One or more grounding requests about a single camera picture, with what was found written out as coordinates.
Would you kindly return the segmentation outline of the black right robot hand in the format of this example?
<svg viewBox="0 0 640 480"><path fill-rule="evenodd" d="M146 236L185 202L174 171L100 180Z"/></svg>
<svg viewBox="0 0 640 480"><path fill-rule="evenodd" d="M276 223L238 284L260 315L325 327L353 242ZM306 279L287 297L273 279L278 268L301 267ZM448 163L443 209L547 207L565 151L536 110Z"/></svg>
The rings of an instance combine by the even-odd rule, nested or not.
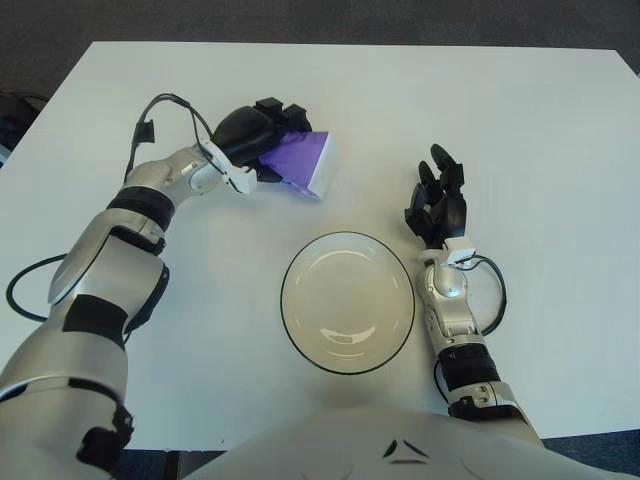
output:
<svg viewBox="0 0 640 480"><path fill-rule="evenodd" d="M419 182L404 210L404 219L427 249L440 249L446 239L465 235L467 204L461 192L464 168L439 144L431 146L430 154L439 177L425 161L419 163Z"/></svg>

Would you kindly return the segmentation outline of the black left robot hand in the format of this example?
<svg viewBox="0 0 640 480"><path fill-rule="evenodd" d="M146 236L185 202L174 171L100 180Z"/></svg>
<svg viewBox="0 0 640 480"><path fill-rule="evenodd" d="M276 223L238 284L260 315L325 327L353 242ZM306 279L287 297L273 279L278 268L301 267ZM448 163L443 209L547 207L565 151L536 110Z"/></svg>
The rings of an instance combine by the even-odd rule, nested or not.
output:
<svg viewBox="0 0 640 480"><path fill-rule="evenodd" d="M253 106L237 108L213 132L213 142L236 167L248 166L262 183L280 183L283 177L260 157L278 147L286 135L311 132L306 110L292 104L286 108L274 97Z"/></svg>

